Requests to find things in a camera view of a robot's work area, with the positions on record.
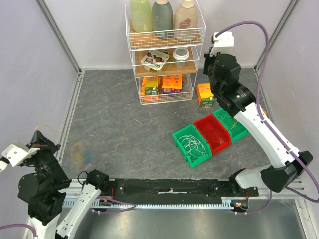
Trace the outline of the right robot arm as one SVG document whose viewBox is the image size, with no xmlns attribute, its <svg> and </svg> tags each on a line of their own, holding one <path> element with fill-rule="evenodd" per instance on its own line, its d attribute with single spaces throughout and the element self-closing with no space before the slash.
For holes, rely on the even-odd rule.
<svg viewBox="0 0 319 239">
<path fill-rule="evenodd" d="M 299 177 L 313 156 L 300 151 L 279 132 L 256 103 L 254 94 L 239 82 L 240 65 L 236 57 L 217 53 L 204 55 L 204 74 L 219 105 L 241 123 L 267 155 L 270 164 L 255 169 L 241 169 L 233 174 L 228 190 L 240 196 L 246 188 L 266 186 L 279 193 Z"/>
</svg>

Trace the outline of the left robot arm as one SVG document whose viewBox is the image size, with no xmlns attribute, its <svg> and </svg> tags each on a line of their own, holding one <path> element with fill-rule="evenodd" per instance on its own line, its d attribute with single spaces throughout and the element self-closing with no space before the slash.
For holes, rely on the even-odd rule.
<svg viewBox="0 0 319 239">
<path fill-rule="evenodd" d="M 55 153 L 59 144 L 53 143 L 40 131 L 35 131 L 27 149 L 34 154 L 24 159 L 21 167 L 33 167 L 35 172 L 24 175 L 18 184 L 18 198 L 28 204 L 28 215 L 40 239 L 72 239 L 92 203 L 109 192 L 109 176 L 94 169 L 87 174 L 79 198 L 58 222 L 66 193 L 71 184 Z"/>
</svg>

